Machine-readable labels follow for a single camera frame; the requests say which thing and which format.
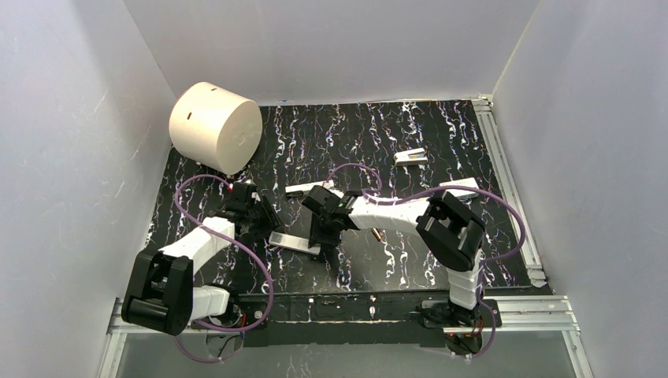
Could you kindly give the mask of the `white remote control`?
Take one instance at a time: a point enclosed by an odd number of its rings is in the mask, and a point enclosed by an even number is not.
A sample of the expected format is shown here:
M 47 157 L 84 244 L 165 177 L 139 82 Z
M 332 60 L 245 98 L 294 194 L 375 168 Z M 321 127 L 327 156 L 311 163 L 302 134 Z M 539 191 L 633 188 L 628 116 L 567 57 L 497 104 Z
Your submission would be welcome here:
M 269 237 L 269 244 L 271 246 L 278 246 L 284 249 L 310 254 L 313 256 L 318 256 L 321 253 L 321 246 L 319 244 L 309 246 L 308 239 L 279 232 L 271 233 Z

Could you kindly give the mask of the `white remote with black end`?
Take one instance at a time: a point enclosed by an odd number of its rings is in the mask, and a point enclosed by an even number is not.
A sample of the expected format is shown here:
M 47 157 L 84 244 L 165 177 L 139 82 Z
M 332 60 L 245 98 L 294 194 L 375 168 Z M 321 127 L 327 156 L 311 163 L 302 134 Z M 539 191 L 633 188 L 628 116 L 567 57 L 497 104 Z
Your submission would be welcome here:
M 333 181 L 317 181 L 312 183 L 302 183 L 285 187 L 285 194 L 287 198 L 300 198 L 307 195 L 314 187 L 330 188 L 333 186 Z

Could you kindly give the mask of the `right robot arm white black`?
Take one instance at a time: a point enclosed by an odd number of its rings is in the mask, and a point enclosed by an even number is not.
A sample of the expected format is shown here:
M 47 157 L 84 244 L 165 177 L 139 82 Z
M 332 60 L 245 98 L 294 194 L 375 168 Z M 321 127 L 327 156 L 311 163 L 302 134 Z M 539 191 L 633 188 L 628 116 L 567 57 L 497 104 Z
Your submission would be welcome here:
M 481 321 L 480 285 L 484 222 L 453 194 L 440 191 L 428 198 L 371 199 L 360 191 L 338 195 L 313 187 L 302 199 L 311 213 L 309 244 L 337 246 L 348 230 L 417 235 L 446 269 L 449 299 L 419 306 L 424 322 L 433 326 L 476 327 Z

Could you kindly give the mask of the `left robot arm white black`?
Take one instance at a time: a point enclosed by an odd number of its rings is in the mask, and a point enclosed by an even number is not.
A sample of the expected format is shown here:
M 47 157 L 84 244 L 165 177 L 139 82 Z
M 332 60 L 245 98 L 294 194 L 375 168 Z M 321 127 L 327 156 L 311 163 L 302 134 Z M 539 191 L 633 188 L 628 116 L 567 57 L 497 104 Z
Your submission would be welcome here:
M 133 265 L 121 307 L 123 321 L 179 335 L 193 321 L 214 318 L 222 327 L 239 328 L 243 311 L 220 284 L 195 287 L 194 275 L 232 239 L 264 239 L 282 223 L 255 185 L 235 183 L 203 225 L 160 249 L 141 250 Z

